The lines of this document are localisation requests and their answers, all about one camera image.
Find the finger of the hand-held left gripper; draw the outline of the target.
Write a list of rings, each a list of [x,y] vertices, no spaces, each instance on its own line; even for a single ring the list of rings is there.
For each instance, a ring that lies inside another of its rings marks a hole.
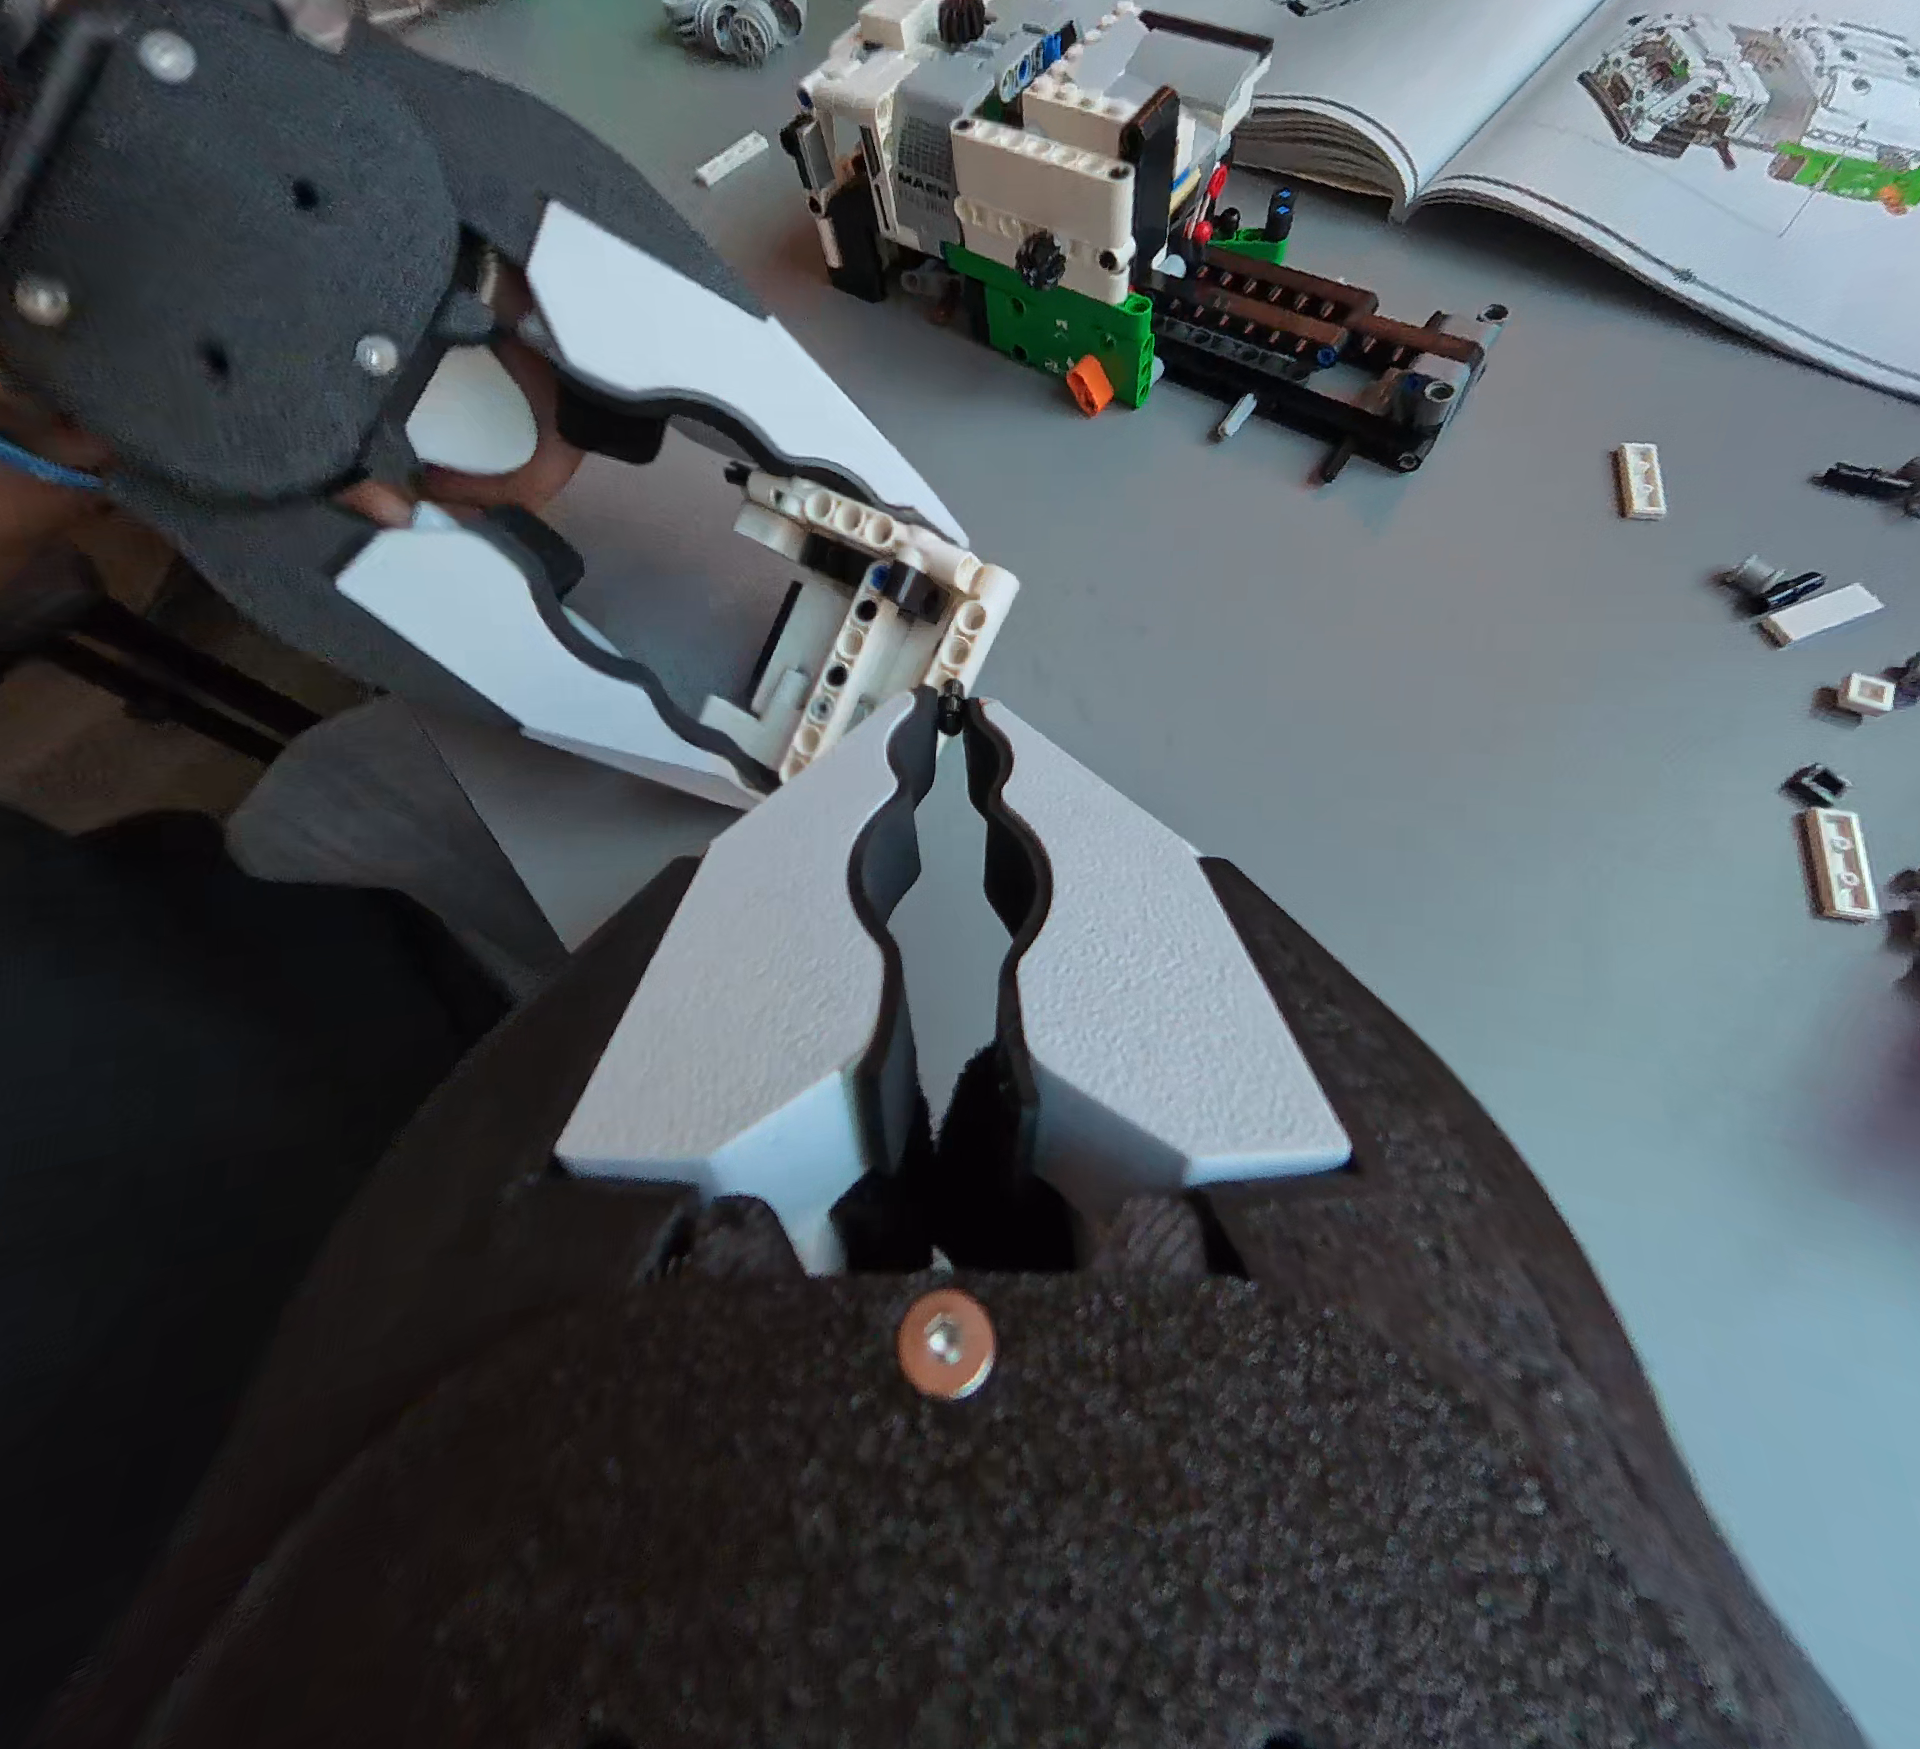
[[[370,537],[333,585],[535,744],[729,808],[772,794],[766,764],[567,608],[584,572],[573,547],[520,509],[458,518],[418,504],[406,529]]]
[[[899,447],[781,323],[547,202],[524,267],[547,350],[576,385],[651,418],[688,415],[755,465],[844,488],[969,537]]]

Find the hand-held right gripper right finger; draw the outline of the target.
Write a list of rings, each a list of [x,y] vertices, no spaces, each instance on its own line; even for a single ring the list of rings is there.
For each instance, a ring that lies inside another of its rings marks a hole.
[[[1007,938],[989,1149],[1007,1182],[1191,1192],[1348,1165],[1221,865],[1001,704],[969,701],[963,744]]]

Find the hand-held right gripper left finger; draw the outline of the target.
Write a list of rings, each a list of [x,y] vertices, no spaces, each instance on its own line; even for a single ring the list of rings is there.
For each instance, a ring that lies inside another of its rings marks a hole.
[[[573,1177],[755,1199],[811,1276],[835,1209],[895,1177],[920,1083],[888,922],[920,874],[941,697],[889,697],[704,852],[553,1161]]]

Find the white lego subassembly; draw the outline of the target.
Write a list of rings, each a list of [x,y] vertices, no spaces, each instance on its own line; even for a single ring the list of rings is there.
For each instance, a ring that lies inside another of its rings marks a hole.
[[[745,701],[708,695],[707,730],[789,783],[884,701],[969,695],[1017,576],[935,529],[796,474],[733,465],[735,533],[796,569]]]

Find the partly built lego truck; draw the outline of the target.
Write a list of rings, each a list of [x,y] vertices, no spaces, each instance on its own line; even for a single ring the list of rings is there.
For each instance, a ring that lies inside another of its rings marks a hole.
[[[781,130],[828,280],[963,311],[1089,418],[1175,385],[1352,462],[1419,470],[1508,311],[1406,323],[1287,261],[1293,192],[1222,202],[1273,41],[1116,3],[868,0]]]

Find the scattered small lego pieces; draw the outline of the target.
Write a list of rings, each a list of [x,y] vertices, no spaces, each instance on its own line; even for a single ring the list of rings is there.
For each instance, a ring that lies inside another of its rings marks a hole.
[[[1833,463],[1815,488],[1874,504],[1916,521],[1917,465]],[[1840,633],[1879,615],[1882,599],[1864,585],[1827,585],[1821,572],[1787,572],[1749,556],[1722,576],[1762,641],[1788,652],[1828,633]],[[1916,656],[1882,670],[1853,670],[1815,691],[1812,707],[1848,726],[1916,711]],[[1793,807],[1796,847],[1806,872],[1811,913],[1818,922],[1878,926],[1886,922],[1882,881],[1874,872],[1860,812],[1848,802],[1851,779],[1827,762],[1809,762],[1782,780]]]

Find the person's left hand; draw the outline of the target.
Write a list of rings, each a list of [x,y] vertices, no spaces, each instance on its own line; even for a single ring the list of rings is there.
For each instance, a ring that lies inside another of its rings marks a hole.
[[[511,472],[480,474],[451,465],[424,465],[416,495],[445,515],[471,518],[518,511],[541,515],[577,475],[586,453],[560,436],[541,436],[531,457]]]

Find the person's dark clothing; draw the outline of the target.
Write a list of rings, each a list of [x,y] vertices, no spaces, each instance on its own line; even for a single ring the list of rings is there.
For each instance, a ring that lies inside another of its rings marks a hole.
[[[418,906],[256,879],[208,817],[3,808],[3,1745],[125,1610],[326,1233],[508,1008]]]

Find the open instruction booklet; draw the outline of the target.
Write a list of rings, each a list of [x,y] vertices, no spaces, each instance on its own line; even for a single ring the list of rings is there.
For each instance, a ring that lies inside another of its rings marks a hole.
[[[1546,230],[1917,393],[1917,0],[1073,0],[1270,38],[1243,167]]]

